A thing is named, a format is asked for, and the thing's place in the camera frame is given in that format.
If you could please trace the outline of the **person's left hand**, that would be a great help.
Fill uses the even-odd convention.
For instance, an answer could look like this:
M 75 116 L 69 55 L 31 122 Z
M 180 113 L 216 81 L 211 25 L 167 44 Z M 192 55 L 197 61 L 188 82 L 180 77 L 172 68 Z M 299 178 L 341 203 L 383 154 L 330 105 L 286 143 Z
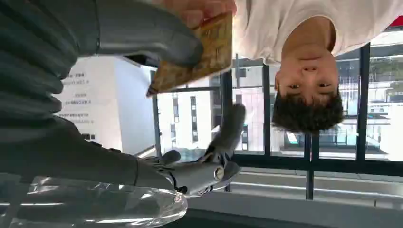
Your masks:
M 223 13 L 234 16 L 237 11 L 234 0 L 153 0 L 151 3 L 179 17 L 190 28 Z

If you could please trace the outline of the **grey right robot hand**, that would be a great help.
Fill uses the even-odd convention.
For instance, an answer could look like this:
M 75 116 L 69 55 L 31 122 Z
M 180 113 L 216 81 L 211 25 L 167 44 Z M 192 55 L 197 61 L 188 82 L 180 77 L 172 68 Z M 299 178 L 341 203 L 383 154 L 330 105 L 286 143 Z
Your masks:
M 227 186 L 239 173 L 230 161 L 245 108 L 230 109 L 201 161 L 172 166 L 140 160 L 86 141 L 57 116 L 55 98 L 77 59 L 139 55 L 196 66 L 203 47 L 180 19 L 139 0 L 3 0 L 0 3 L 0 171 L 178 190 L 188 196 Z

